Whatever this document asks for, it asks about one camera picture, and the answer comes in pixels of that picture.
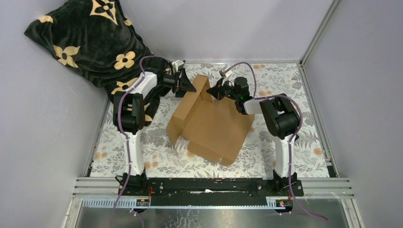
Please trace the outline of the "brown cardboard box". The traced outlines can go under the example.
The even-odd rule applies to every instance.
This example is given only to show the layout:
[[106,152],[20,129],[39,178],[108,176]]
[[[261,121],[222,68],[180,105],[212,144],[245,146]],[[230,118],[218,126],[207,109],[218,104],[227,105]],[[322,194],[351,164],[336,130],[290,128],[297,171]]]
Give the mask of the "brown cardboard box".
[[167,132],[171,144],[189,140],[187,149],[213,163],[233,164],[252,127],[255,116],[240,114],[229,98],[214,101],[207,93],[209,78],[197,75],[196,92],[187,92],[172,114]]

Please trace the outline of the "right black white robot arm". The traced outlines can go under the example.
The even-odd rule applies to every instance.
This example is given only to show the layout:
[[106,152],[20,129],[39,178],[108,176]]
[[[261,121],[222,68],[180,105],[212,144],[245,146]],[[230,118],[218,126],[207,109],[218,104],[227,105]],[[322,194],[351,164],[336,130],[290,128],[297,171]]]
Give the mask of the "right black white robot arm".
[[263,115],[268,132],[274,137],[276,165],[273,170],[273,179],[269,186],[280,196],[293,194],[293,185],[297,182],[297,173],[294,171],[293,155],[294,143],[301,128],[299,108],[285,94],[269,96],[268,98],[254,98],[249,93],[249,85],[244,77],[237,77],[234,84],[223,78],[218,80],[214,87],[207,89],[207,93],[216,100],[229,98],[234,100],[239,113]]

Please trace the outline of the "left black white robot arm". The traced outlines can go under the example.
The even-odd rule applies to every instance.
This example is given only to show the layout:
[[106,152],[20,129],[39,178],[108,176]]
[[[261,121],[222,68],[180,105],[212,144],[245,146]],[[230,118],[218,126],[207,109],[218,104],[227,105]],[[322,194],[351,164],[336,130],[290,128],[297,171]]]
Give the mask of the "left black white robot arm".
[[165,96],[169,91],[175,97],[184,97],[187,92],[196,92],[187,77],[184,60],[167,61],[153,57],[149,65],[141,67],[135,82],[115,92],[113,96],[113,123],[124,140],[127,152],[128,175],[140,176],[144,173],[141,152],[141,133],[145,127],[146,106],[149,100]]

